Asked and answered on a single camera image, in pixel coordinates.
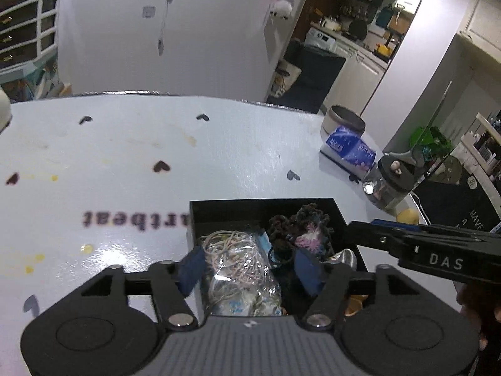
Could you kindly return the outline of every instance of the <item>hanging decoration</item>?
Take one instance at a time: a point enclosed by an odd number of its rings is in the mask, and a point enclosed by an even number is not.
[[[165,31],[165,22],[167,20],[167,9],[170,4],[172,4],[173,0],[165,0],[165,9],[163,13],[163,18],[162,18],[162,27],[160,29],[160,37],[158,39],[158,55],[162,56],[163,55],[163,50],[164,50],[164,43],[163,43],[163,35]]]

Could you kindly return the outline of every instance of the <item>yellow object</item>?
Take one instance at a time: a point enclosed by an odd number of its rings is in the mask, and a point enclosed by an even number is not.
[[[91,254],[94,251],[94,246],[92,245],[83,245],[80,250],[82,253],[85,253],[86,255]]]
[[[416,209],[405,209],[397,215],[397,222],[419,224],[419,212]]]
[[[393,49],[391,48],[388,48],[387,46],[385,45],[381,45],[381,44],[376,44],[377,45],[377,51],[381,54],[381,55],[384,55],[384,56],[390,56],[391,53],[393,52]]]

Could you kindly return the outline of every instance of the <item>blue tissue package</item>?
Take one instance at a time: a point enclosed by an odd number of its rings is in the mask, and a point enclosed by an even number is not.
[[[350,172],[360,178],[363,178],[372,168],[376,159],[376,152],[371,150],[353,131],[343,126],[339,126],[329,136],[326,144],[332,150],[331,155],[343,161],[344,167],[352,167],[348,168]]]

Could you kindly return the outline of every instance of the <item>green object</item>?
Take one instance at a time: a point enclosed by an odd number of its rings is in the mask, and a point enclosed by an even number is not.
[[[419,136],[423,132],[423,127],[418,127],[410,136],[409,144],[412,148],[418,141]],[[427,129],[421,139],[419,145],[428,147],[432,157],[448,154],[452,151],[452,143],[446,139],[440,130],[436,127]]]

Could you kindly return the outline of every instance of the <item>black box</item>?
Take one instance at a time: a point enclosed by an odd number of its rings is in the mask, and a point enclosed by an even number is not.
[[[201,244],[201,237],[210,235],[219,230],[248,230],[261,228],[267,230],[269,220],[281,214],[290,217],[308,203],[316,203],[317,208],[328,214],[328,227],[334,229],[332,247],[335,252],[350,248],[357,256],[357,271],[367,271],[360,251],[355,245],[345,245],[343,235],[346,223],[339,212],[336,202],[332,198],[293,198],[293,199],[229,199],[223,201],[191,201],[190,202],[190,230],[191,247]],[[282,291],[282,306],[289,314],[302,315],[311,305],[309,297],[299,279],[296,277],[292,265],[272,270],[279,281]],[[195,297],[199,313],[205,311],[204,296],[198,293]]]

